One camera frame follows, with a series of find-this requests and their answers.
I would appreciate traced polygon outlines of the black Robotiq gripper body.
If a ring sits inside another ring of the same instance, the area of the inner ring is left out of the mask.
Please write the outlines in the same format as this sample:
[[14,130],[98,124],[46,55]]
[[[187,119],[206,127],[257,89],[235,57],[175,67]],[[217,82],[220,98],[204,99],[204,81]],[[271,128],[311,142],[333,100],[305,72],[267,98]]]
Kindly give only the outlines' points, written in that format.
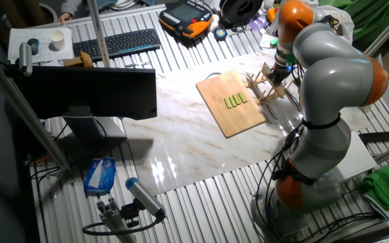
[[274,64],[274,68],[272,69],[272,73],[270,75],[274,75],[274,77],[281,77],[283,80],[287,78],[291,73],[291,66],[280,65],[279,63]]

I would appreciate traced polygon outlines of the person's bare hand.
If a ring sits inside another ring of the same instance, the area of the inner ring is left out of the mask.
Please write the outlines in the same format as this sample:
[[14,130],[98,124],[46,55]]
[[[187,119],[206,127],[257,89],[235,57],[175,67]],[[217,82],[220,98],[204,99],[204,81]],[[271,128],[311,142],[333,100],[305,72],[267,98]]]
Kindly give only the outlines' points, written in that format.
[[73,19],[73,15],[69,12],[63,12],[58,21],[61,23],[62,26],[66,25],[66,22]]

